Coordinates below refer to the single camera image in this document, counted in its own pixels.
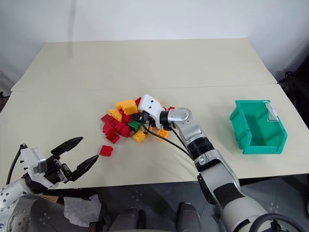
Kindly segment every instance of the crumpled paper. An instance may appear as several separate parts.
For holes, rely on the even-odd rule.
[[[89,227],[89,223],[98,221],[101,202],[98,195],[89,197],[90,201],[81,198],[64,197],[64,216],[70,223],[81,226]]]

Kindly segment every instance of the table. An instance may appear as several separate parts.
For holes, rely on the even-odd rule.
[[[46,43],[12,91],[276,84],[248,39]]]
[[[0,114],[0,186],[19,145],[38,146],[46,155],[67,139],[83,136],[80,144],[63,154],[61,161],[73,170],[109,142],[101,132],[100,117],[115,102],[145,93],[169,107],[187,107],[238,178],[254,178],[309,172],[309,131],[279,85],[78,90],[36,93],[13,92]],[[237,99],[270,99],[288,133],[282,154],[243,155],[235,140],[229,115]],[[169,139],[176,141],[170,134]],[[17,163],[12,180],[24,173]],[[60,188],[86,188],[196,180],[192,161],[181,151],[157,138],[138,144],[121,138],[113,155],[100,157],[76,182]]]

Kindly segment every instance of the black cable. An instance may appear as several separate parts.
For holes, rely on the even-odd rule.
[[[176,137],[178,138],[178,140],[182,143],[182,145],[184,146],[184,148],[185,148],[186,150],[188,150],[188,149],[186,148],[186,146],[185,146],[183,140],[182,140],[182,139],[179,137],[179,135],[177,134],[177,132],[176,132],[172,127],[171,127],[170,129],[171,129],[172,132],[174,132],[174,134],[176,135]]]
[[[297,222],[295,222],[293,219],[287,216],[281,215],[281,214],[264,214],[264,215],[259,216],[254,221],[252,226],[250,227],[249,232],[257,232],[260,226],[268,220],[281,220],[281,221],[284,221],[290,224],[295,229],[297,229],[299,232],[306,232],[305,229],[301,225],[299,225]]]
[[[15,156],[15,158],[14,158],[12,164],[11,164],[11,167],[10,167],[10,170],[9,170],[9,174],[8,174],[8,178],[6,179],[6,184],[7,184],[7,185],[8,185],[8,184],[10,183],[10,181],[11,181],[13,169],[14,169],[15,164],[16,164],[16,162],[17,162],[19,156],[20,156],[20,150],[21,150],[21,148],[24,148],[24,145],[20,145],[19,150],[18,150],[18,152],[17,152],[17,154],[16,154],[16,156]]]
[[[152,134],[152,135],[154,135],[154,136],[156,136],[156,137],[158,137],[158,138],[160,138],[160,139],[163,139],[164,141],[166,141],[166,142],[172,144],[173,146],[175,146],[175,147],[177,147],[178,149],[180,149],[181,151],[183,151],[188,157],[190,157],[190,158],[192,159],[192,157],[190,156],[190,154],[189,154],[188,152],[186,152],[184,149],[182,149],[180,146],[178,146],[177,144],[175,144],[175,143],[173,143],[172,141],[170,141],[170,140],[168,140],[168,139],[166,139],[166,138],[164,138],[164,137],[162,137],[162,136],[160,136],[160,135],[158,135],[158,134],[156,134],[156,133],[153,133],[152,131],[148,130],[148,128],[146,128],[144,124],[142,124],[142,126],[143,126],[143,128],[144,128],[148,133],[150,133],[150,134]]]

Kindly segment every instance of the pile of blocks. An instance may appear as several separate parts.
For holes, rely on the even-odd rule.
[[[138,112],[138,106],[141,98],[136,100],[125,100],[116,103],[117,109],[110,109],[109,114],[104,115],[101,120],[104,122],[103,133],[106,135],[106,139],[111,143],[115,144],[120,139],[120,136],[128,138],[132,131],[134,135],[132,138],[141,142],[146,138],[143,127],[140,122],[131,119],[130,115],[136,114]],[[158,131],[158,135],[167,138],[169,132],[163,129]],[[103,145],[100,150],[100,155],[111,156],[113,148],[111,146]]]

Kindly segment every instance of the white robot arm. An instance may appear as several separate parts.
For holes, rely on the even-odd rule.
[[[275,231],[271,230],[274,225],[269,219],[280,219],[293,224],[299,231],[305,231],[285,216],[272,214],[271,217],[258,202],[241,192],[235,173],[195,123],[189,109],[164,111],[156,99],[146,94],[140,101],[139,110],[143,126],[151,124],[159,129],[176,128],[179,131],[182,144],[200,172],[197,178],[201,189],[208,202],[219,207],[228,232]]]
[[[56,188],[60,181],[67,183],[77,180],[92,167],[98,155],[85,160],[74,172],[59,161],[62,153],[71,150],[81,140],[82,137],[77,137],[64,142],[51,151],[53,155],[48,159],[38,148],[30,149],[25,144],[20,146],[10,169],[7,185],[0,191],[0,232],[28,231],[31,207],[42,193]],[[27,173],[10,184],[19,156]]]

